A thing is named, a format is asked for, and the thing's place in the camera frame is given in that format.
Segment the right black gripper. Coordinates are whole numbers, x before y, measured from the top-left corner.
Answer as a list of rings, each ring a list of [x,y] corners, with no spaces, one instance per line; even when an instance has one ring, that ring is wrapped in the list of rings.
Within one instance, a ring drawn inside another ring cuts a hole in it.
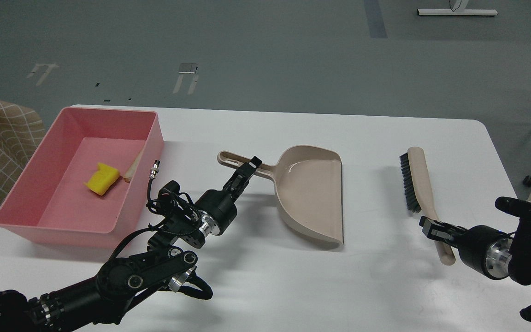
[[[492,280],[502,280],[509,276],[513,239],[487,225],[477,225],[471,229],[444,223],[429,217],[421,217],[419,226],[422,233],[436,241],[441,251],[459,249],[463,263]]]

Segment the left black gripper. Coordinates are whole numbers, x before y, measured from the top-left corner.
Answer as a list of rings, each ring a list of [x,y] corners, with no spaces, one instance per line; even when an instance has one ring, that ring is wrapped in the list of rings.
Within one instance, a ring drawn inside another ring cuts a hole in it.
[[[218,230],[213,235],[220,236],[226,231],[237,215],[235,206],[237,197],[240,197],[249,184],[251,177],[261,166],[262,160],[253,157],[250,161],[239,166],[234,174],[223,186],[223,190],[207,190],[195,202],[196,208],[207,213]]]

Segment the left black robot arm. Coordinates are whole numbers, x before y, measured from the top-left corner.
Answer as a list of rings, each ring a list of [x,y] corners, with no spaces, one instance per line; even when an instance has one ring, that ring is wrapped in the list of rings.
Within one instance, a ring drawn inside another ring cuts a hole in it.
[[[175,243],[181,239],[200,249],[208,235],[221,235],[262,162],[257,157],[241,162],[221,190],[208,190],[196,202],[175,181],[151,197],[159,164],[156,160],[150,169],[146,208],[163,220],[126,236],[85,281],[31,300],[17,290],[0,291],[0,332],[73,332],[89,324],[118,325],[127,312],[160,291],[212,298],[211,287],[196,273],[197,254]]]

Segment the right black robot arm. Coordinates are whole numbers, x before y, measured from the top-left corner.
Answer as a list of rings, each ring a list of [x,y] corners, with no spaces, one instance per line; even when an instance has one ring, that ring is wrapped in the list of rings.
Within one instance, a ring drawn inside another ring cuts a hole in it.
[[[496,281],[509,277],[519,285],[531,285],[531,202],[498,197],[495,208],[518,218],[514,232],[487,225],[466,229],[426,216],[419,225],[428,239],[456,248],[462,262],[485,277]],[[520,310],[520,317],[531,322],[531,305]]]

